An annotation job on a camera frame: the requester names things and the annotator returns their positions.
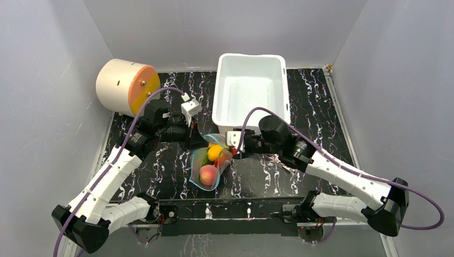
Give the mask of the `clear zip top bag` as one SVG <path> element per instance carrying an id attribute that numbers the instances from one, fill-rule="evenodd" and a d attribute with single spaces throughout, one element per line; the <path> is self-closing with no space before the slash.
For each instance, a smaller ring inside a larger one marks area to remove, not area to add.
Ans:
<path id="1" fill-rule="evenodd" d="M 213 191 L 220 182 L 224 170 L 230 165 L 233 155 L 225 144 L 225 136 L 206 134 L 208 146 L 199 148 L 191 156 L 190 182 L 204 191 Z"/>

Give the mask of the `white plastic bin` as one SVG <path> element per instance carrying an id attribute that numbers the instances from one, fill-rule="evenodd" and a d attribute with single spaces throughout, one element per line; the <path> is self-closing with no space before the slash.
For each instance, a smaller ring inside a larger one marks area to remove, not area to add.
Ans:
<path id="1" fill-rule="evenodd" d="M 219 133 L 242 127 L 253 108 L 291 121 L 285 59 L 279 55 L 222 54 L 218 60 L 212 120 Z"/>

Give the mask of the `red toy pepper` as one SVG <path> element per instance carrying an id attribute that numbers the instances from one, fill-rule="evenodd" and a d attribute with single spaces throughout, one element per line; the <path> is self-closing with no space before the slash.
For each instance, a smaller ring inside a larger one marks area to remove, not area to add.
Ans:
<path id="1" fill-rule="evenodd" d="M 222 152 L 219 154 L 217 159 L 214 161 L 213 166 L 224 169 L 232 160 L 232 154 L 230 152 Z"/>

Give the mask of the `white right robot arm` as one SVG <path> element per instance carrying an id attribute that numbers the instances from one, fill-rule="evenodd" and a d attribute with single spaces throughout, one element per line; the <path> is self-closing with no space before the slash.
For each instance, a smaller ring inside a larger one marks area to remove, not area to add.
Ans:
<path id="1" fill-rule="evenodd" d="M 400 178 L 378 182 L 375 177 L 343 164 L 326 151 L 317 150 L 308 140 L 292 133 L 286 122 L 265 116 L 260 134 L 239 128 L 226 132 L 226 144 L 235 158 L 254 154 L 275 154 L 285 166 L 322 178 L 350 193 L 328 195 L 310 191 L 301 205 L 283 210 L 286 222 L 314 222 L 324 217 L 341 217 L 367 223 L 377 232 L 395 237 L 409 205 L 408 183 Z"/>

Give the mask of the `yellow toy mango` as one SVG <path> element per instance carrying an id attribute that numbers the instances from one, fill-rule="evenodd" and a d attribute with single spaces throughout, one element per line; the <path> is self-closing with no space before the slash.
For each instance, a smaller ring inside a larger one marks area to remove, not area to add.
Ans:
<path id="1" fill-rule="evenodd" d="M 222 154 L 224 148 L 221 145 L 212 145 L 207 151 L 207 158 L 211 162 L 216 162 Z"/>

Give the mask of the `green toy cucumber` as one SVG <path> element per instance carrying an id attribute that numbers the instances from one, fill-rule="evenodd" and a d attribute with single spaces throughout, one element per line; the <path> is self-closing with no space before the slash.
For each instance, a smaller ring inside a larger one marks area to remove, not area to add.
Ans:
<path id="1" fill-rule="evenodd" d="M 204 154 L 204 157 L 203 157 L 203 161 L 202 161 L 202 165 L 201 166 L 205 166 L 205 165 L 209 165 L 210 164 L 210 160 L 208 158 L 208 154 L 205 153 Z"/>

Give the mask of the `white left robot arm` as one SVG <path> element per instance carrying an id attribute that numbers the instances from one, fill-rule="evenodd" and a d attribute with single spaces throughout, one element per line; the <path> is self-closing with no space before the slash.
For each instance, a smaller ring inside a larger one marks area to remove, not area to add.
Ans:
<path id="1" fill-rule="evenodd" d="M 137 220 L 156 223 L 158 200 L 139 193 L 129 201 L 108 207 L 124 180 L 154 151 L 159 142 L 178 142 L 184 150 L 208 146 L 194 117 L 202 110 L 197 100 L 181 104 L 172 115 L 165 100 L 151 100 L 144 114 L 135 118 L 112 149 L 101 169 L 67 206 L 58 205 L 51 215 L 63 235 L 87 253 L 99 250 L 108 236 Z"/>

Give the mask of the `toy peach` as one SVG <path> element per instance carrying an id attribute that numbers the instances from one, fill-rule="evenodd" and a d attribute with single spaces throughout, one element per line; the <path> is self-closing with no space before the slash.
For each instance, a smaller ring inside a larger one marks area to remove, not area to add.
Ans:
<path id="1" fill-rule="evenodd" d="M 205 165 L 200 168 L 199 175 L 203 185 L 212 186 L 217 179 L 218 170 L 213 165 Z"/>

